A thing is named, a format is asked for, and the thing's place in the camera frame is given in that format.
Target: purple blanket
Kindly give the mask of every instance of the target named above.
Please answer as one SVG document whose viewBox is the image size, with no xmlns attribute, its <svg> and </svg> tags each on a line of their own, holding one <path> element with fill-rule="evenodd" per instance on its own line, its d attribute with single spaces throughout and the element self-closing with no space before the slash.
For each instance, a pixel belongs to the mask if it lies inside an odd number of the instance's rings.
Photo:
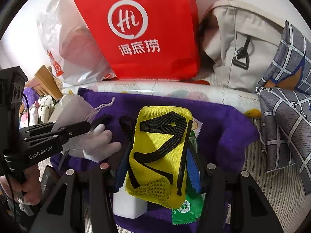
<svg viewBox="0 0 311 233">
<path fill-rule="evenodd" d="M 179 106 L 190 110 L 193 117 L 203 123 L 197 139 L 200 153 L 209 163 L 215 163 L 224 170 L 232 172 L 241 170 L 245 160 L 245 148 L 259 138 L 257 129 L 248 117 L 227 105 L 139 94 L 93 92 L 82 88 L 79 89 L 78 94 L 94 108 L 102 103 L 109 103 L 112 97 L 115 97 L 113 106 L 102 109 L 97 115 L 99 117 L 106 113 L 113 117 L 107 125 L 107 129 L 113 133 L 113 142 L 127 141 L 118 118 L 128 116 L 135 119 L 139 110 L 144 106 Z M 51 163 L 55 169 L 61 156 L 62 154 L 57 154 L 51 157 Z M 95 162 L 68 155 L 59 174 L 62 175 L 66 169 L 70 168 L 76 171 L 86 171 L 97 165 Z M 171 209 L 152 203 L 148 204 L 148 212 L 137 219 L 115 216 L 115 220 L 121 227 L 135 233 L 195 232 L 197 227 L 197 223 L 173 226 Z"/>
</svg>

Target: white plastic bottle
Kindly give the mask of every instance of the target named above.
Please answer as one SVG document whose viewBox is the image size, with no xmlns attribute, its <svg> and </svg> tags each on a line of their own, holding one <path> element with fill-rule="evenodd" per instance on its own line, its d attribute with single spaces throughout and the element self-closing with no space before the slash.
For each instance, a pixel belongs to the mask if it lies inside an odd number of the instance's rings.
<svg viewBox="0 0 311 233">
<path fill-rule="evenodd" d="M 125 191 L 125 181 L 119 192 L 114 194 L 113 212 L 116 216 L 135 219 L 147 212 L 148 202 L 131 196 Z"/>
</svg>

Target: black clip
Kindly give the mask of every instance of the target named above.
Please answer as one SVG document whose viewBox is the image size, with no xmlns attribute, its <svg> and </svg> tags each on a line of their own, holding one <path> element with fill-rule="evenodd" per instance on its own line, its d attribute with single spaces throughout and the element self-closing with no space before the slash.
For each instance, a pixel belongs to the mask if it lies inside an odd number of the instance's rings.
<svg viewBox="0 0 311 233">
<path fill-rule="evenodd" d="M 251 41 L 251 36 L 247 35 L 246 42 L 243 47 L 237 50 L 237 55 L 233 57 L 232 64 L 238 67 L 241 67 L 245 70 L 249 67 L 249 55 L 247 53 L 247 48 L 249 45 L 249 42 Z M 240 59 L 246 58 L 246 63 L 243 63 L 241 61 L 238 61 Z"/>
</svg>

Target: silver screw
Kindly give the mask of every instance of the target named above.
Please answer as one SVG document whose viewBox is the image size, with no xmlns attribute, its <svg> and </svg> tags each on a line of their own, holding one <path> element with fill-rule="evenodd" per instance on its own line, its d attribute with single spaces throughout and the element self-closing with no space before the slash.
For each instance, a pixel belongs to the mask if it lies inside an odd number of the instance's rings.
<svg viewBox="0 0 311 233">
<path fill-rule="evenodd" d="M 66 174 L 68 176 L 73 175 L 74 173 L 75 173 L 75 170 L 73 170 L 73 169 L 69 169 L 69 170 L 66 171 Z"/>
<path fill-rule="evenodd" d="M 249 172 L 248 171 L 242 171 L 241 175 L 245 178 L 247 178 L 249 176 Z"/>
<path fill-rule="evenodd" d="M 216 166 L 213 163 L 209 163 L 209 164 L 207 164 L 207 168 L 210 170 L 214 170 L 214 169 L 216 169 Z"/>
<path fill-rule="evenodd" d="M 107 169 L 109 167 L 108 163 L 101 163 L 101 165 L 99 166 L 101 169 Z"/>
</svg>

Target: beige bag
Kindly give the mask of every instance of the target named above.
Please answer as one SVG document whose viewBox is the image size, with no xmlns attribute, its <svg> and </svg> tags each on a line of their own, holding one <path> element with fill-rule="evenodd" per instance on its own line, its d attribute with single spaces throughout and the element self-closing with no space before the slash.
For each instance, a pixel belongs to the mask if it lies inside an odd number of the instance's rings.
<svg viewBox="0 0 311 233">
<path fill-rule="evenodd" d="M 254 92 L 276 54 L 285 20 L 236 0 L 220 0 L 205 13 L 203 50 L 220 82 Z"/>
</svg>

